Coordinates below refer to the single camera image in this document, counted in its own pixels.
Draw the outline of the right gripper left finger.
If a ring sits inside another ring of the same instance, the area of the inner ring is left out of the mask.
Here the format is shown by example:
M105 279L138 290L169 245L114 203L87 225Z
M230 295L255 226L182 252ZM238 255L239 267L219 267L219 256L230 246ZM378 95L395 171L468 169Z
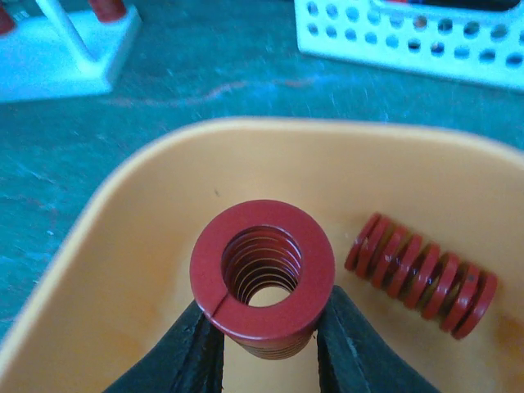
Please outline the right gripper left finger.
M221 392L224 335L192 302L159 342L107 392Z

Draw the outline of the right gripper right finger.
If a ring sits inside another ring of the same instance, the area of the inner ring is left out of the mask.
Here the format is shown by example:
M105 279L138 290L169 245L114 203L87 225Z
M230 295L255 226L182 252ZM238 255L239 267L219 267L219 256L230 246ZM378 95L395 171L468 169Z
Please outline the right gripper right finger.
M318 322L321 392L436 392L374 330L339 286Z

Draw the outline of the red cylinder bushing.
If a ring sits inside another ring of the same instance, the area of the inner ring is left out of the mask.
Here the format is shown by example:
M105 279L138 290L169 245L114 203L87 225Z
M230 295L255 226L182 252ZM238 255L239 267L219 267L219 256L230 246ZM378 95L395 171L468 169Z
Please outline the red cylinder bushing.
M189 272L195 301L216 328L261 359L285 359L313 334L332 291L335 258L310 215L254 200L206 225Z

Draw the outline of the white peg base plate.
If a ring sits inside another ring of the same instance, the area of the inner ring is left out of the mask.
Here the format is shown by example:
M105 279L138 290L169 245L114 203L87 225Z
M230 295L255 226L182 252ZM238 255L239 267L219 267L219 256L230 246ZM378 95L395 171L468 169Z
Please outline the white peg base plate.
M19 1L3 1L16 27L1 36L1 100L22 102L109 93L142 20L124 2L121 20L102 23L91 6L66 12L58 1L39 1L29 16Z

